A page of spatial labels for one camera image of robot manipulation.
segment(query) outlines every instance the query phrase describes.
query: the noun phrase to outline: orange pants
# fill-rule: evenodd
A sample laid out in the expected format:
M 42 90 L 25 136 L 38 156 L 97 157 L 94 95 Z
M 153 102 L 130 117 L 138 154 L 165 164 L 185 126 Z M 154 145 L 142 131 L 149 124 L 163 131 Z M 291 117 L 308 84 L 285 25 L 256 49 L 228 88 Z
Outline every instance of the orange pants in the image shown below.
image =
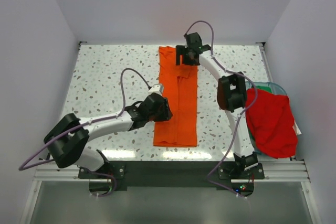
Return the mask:
M 154 146 L 197 146 L 197 66 L 176 66 L 176 50 L 159 47 L 163 96 L 168 98 L 173 117 L 156 122 Z

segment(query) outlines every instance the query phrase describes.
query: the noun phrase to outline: red cloth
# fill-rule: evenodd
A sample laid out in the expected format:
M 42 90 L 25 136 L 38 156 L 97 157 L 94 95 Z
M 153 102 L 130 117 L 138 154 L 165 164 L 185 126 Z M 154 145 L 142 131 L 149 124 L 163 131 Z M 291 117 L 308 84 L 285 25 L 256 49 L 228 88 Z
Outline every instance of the red cloth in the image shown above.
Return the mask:
M 247 90 L 246 106 L 255 98 L 255 90 Z M 295 155 L 298 138 L 293 129 L 294 117 L 286 95 L 274 95 L 258 89 L 256 103 L 246 111 L 246 122 L 257 147 L 274 158 Z

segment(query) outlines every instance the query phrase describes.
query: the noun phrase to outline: gray floor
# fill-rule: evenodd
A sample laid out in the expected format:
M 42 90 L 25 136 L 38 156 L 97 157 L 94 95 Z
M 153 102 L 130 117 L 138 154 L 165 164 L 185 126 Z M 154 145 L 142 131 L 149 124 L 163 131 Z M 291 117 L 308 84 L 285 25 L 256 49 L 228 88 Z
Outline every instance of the gray floor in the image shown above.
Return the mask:
M 300 183 L 259 183 L 251 205 L 214 188 L 129 188 L 95 199 L 85 182 L 44 182 L 32 223 L 310 224 Z

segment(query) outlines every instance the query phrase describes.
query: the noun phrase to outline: speckled tabletop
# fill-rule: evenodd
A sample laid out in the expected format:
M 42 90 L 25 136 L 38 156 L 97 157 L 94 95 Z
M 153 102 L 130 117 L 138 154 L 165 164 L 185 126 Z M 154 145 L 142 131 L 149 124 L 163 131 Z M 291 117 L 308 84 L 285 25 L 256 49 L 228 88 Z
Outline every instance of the speckled tabletop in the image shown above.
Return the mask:
M 91 117 L 115 112 L 122 107 L 120 72 L 131 67 L 149 82 L 159 76 L 158 45 L 81 46 L 62 115 Z M 218 59 L 253 81 L 268 81 L 258 46 L 214 46 Z M 147 96 L 146 85 L 133 72 L 124 75 L 127 105 Z M 154 123 L 130 131 L 97 138 L 87 148 L 100 149 L 108 159 L 137 161 L 219 161 L 232 139 L 228 119 L 218 109 L 216 80 L 198 67 L 197 147 L 154 147 Z M 232 160 L 230 153 L 227 160 Z

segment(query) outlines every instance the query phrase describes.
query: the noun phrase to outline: white wall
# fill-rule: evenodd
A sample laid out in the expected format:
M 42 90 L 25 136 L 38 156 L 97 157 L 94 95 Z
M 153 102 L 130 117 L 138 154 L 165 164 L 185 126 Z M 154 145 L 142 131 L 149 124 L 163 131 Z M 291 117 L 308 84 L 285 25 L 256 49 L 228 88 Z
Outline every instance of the white wall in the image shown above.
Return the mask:
M 18 223 L 33 169 L 19 165 L 56 123 L 77 41 L 55 0 L 0 0 L 0 223 Z
M 57 0 L 79 40 L 93 43 L 183 42 L 205 19 L 219 44 L 266 41 L 290 0 Z M 210 32 L 197 27 L 204 39 Z
M 323 223 L 335 223 L 336 0 L 291 0 L 266 43 L 274 80 L 291 98 Z

